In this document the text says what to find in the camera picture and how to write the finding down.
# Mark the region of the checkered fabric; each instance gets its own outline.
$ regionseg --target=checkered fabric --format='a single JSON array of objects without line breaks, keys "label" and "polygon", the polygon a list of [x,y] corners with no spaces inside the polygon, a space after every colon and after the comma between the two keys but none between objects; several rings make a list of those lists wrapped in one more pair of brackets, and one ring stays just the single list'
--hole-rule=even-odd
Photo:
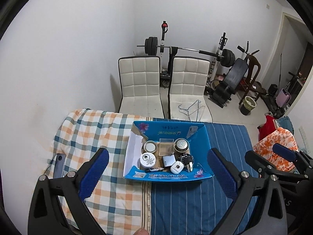
[{"label": "checkered fabric", "polygon": [[[140,227],[150,230],[150,183],[123,178],[126,146],[134,120],[146,117],[100,110],[71,112],[54,137],[53,158],[45,174],[51,179],[57,153],[66,154],[65,171],[77,171],[100,148],[106,148],[110,161],[85,203],[107,234],[133,234]],[[62,209],[69,224],[78,228],[64,197]]]}]

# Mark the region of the screw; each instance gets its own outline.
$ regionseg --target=screw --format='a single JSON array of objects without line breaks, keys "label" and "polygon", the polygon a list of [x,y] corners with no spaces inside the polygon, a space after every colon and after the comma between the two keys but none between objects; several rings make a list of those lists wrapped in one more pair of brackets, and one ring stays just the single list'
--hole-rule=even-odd
[{"label": "screw", "polygon": [[70,172],[67,173],[67,176],[68,176],[69,178],[72,178],[72,177],[75,176],[75,174],[76,174],[75,171],[70,171]]},{"label": "screw", "polygon": [[247,177],[250,176],[249,172],[247,172],[247,171],[242,171],[242,172],[241,172],[241,175],[242,175],[244,178],[247,178]]},{"label": "screw", "polygon": [[274,180],[274,181],[276,181],[278,178],[277,178],[276,175],[271,175],[271,179]]},{"label": "screw", "polygon": [[40,177],[39,177],[39,180],[40,181],[44,181],[46,179],[46,175],[41,175]]}]

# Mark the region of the cardboard box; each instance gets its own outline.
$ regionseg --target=cardboard box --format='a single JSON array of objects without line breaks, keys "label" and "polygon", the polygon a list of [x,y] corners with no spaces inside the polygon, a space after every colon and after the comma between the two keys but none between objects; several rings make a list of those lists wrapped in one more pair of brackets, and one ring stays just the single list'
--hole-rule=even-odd
[{"label": "cardboard box", "polygon": [[[194,157],[193,171],[183,170],[174,175],[166,171],[146,173],[140,166],[140,155],[144,152],[143,144],[147,140],[159,142],[162,139],[184,138],[189,142],[190,154]],[[207,153],[210,149],[207,129],[203,123],[170,122],[170,121],[134,121],[131,128],[126,149],[123,176],[127,179],[154,182],[181,182],[207,179],[213,176],[207,162]],[[162,167],[162,159],[158,156],[158,150],[153,153],[156,156],[154,168]]]}]

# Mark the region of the smartphone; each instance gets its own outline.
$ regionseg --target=smartphone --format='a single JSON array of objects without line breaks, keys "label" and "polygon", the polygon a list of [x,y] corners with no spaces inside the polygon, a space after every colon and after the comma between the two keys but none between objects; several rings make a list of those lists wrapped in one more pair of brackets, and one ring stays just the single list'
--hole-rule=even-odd
[{"label": "smartphone", "polygon": [[66,157],[66,154],[57,154],[57,157],[55,159],[54,172],[53,172],[54,179],[63,177],[65,157]]}]

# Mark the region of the blue gripper pad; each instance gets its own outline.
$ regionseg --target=blue gripper pad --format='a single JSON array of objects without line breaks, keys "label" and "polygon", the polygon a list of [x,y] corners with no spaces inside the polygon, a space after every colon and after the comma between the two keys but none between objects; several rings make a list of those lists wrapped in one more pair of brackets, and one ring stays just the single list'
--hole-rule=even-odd
[{"label": "blue gripper pad", "polygon": [[237,182],[212,149],[208,151],[208,164],[226,197],[234,201],[238,192]]},{"label": "blue gripper pad", "polygon": [[78,195],[82,201],[91,196],[108,163],[109,152],[103,149],[79,184]]},{"label": "blue gripper pad", "polygon": [[273,152],[281,156],[282,158],[286,159],[290,163],[295,162],[297,160],[297,157],[293,150],[290,150],[279,143],[275,143],[273,145]]}]

